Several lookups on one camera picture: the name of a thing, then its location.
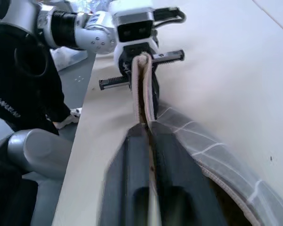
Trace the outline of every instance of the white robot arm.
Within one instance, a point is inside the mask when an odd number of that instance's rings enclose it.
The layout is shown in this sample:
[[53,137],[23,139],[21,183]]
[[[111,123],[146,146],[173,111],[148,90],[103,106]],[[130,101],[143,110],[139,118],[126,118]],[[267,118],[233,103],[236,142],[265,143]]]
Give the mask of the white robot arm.
[[33,0],[5,0],[8,10],[0,27],[13,36],[27,33],[50,48],[66,46],[99,54],[114,51],[112,16],[108,12],[73,13]]
[[69,13],[54,6],[42,5],[37,29],[38,35],[51,48],[67,46],[108,54],[116,46],[112,16],[104,11],[95,14]]

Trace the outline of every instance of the sneaker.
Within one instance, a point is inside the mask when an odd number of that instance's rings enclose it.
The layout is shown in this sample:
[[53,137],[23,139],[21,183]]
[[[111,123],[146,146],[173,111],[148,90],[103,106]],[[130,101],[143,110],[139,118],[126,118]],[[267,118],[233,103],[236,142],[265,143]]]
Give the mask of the sneaker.
[[53,122],[57,129],[61,129],[70,123],[78,123],[81,117],[82,108],[75,108],[70,110],[70,115],[62,122]]

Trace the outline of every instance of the table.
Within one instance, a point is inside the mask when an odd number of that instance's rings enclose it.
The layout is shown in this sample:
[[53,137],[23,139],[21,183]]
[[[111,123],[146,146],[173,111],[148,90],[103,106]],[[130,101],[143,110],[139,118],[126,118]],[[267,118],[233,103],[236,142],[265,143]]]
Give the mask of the table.
[[[158,68],[161,99],[210,129],[283,197],[283,28],[252,0],[176,6],[187,21],[159,29],[160,50],[182,48],[186,60]],[[97,224],[105,170],[134,124],[128,87],[99,90],[100,78],[116,76],[112,56],[97,56],[54,226]]]

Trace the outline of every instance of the floor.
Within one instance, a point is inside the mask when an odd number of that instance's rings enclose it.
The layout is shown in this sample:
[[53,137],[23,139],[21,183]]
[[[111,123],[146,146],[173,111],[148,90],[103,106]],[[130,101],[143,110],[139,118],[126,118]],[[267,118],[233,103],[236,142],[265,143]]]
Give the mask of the floor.
[[[88,58],[59,72],[61,77],[65,103],[69,108],[82,107],[88,83],[93,68],[95,54],[89,54]],[[0,140],[13,131],[0,119]],[[70,124],[60,130],[60,135],[67,140],[75,138],[76,125]]]

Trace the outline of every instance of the person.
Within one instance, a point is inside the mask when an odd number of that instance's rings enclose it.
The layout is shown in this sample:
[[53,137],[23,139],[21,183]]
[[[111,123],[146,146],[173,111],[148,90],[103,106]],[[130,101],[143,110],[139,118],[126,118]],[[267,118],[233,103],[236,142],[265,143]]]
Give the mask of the person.
[[[15,64],[15,47],[0,41],[0,118],[14,131],[40,128],[58,135],[58,129],[79,121],[81,109],[65,105],[61,79],[50,50],[46,51],[46,73],[28,77]],[[37,50],[22,60],[33,69],[42,63]]]

